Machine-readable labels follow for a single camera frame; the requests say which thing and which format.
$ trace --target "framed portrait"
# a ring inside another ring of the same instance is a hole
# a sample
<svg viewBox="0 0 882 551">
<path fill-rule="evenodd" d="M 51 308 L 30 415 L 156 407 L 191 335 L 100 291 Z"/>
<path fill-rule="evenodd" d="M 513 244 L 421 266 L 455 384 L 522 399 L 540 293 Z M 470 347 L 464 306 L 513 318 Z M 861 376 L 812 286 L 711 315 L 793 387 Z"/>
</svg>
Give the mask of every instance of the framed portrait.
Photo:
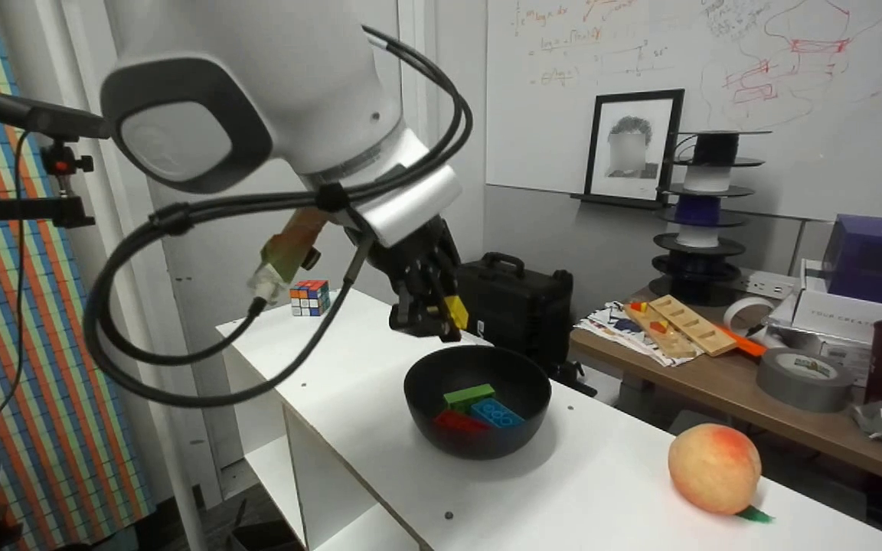
<svg viewBox="0 0 882 551">
<path fill-rule="evenodd" d="M 666 205 L 684 88 L 596 94 L 585 195 L 615 205 Z"/>
</svg>

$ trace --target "whiteboard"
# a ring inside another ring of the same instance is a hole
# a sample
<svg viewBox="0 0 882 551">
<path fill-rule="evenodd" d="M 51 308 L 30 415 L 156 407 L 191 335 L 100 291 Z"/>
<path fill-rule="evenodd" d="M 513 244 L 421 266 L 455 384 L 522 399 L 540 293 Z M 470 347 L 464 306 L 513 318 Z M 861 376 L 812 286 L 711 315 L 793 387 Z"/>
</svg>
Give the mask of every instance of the whiteboard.
<svg viewBox="0 0 882 551">
<path fill-rule="evenodd" d="M 671 84 L 771 130 L 740 209 L 882 215 L 882 0 L 491 0 L 488 181 L 581 193 L 593 94 Z"/>
</svg>

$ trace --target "table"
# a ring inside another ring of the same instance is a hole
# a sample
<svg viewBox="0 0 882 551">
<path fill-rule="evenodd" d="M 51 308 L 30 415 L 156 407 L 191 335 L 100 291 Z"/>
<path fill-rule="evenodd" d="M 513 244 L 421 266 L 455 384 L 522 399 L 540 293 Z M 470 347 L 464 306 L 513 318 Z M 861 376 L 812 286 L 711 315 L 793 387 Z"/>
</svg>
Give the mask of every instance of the table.
<svg viewBox="0 0 882 551">
<path fill-rule="evenodd" d="M 227 350 L 233 384 L 277 373 L 311 326 L 292 308 L 259 315 Z M 446 456 L 400 393 L 442 347 L 389 331 L 389 306 L 351 291 L 303 371 L 238 407 L 244 460 L 306 549 L 882 549 L 874 526 L 775 481 L 760 485 L 768 526 L 692 507 L 667 481 L 667 432 L 557 381 L 523 450 Z"/>
<path fill-rule="evenodd" d="M 652 359 L 591 331 L 570 333 L 570 354 L 589 366 L 618 366 L 630 376 L 656 381 L 657 387 L 676 393 L 696 404 L 743 420 L 800 447 L 882 478 L 882 445 L 863 436 L 847 409 L 812 414 L 775 402 L 755 384 L 755 360 L 743 354 L 702 354 L 679 366 L 657 366 Z"/>
</svg>

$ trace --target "writing on whiteboard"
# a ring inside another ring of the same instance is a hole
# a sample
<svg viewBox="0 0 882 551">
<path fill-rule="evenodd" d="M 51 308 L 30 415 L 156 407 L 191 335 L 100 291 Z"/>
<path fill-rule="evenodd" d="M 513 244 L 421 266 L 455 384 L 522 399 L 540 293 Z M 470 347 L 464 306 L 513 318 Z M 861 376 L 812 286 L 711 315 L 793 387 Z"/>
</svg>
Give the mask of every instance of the writing on whiteboard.
<svg viewBox="0 0 882 551">
<path fill-rule="evenodd" d="M 731 47 L 713 88 L 734 120 L 785 122 L 882 92 L 882 15 L 861 0 L 704 0 L 704 17 Z"/>
<path fill-rule="evenodd" d="M 517 0 L 514 38 L 523 47 L 526 84 L 568 88 L 589 71 L 641 71 L 663 57 L 648 38 L 645 0 Z"/>
</svg>

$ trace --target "peach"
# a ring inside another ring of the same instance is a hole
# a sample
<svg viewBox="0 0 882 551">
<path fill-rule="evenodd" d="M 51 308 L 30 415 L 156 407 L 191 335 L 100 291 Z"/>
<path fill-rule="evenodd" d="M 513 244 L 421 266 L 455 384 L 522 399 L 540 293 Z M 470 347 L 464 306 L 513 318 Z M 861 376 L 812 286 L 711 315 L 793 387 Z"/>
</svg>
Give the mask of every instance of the peach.
<svg viewBox="0 0 882 551">
<path fill-rule="evenodd" d="M 704 423 L 671 445 L 667 472 L 686 503 L 711 515 L 737 515 L 755 497 L 760 453 L 743 432 Z"/>
</svg>

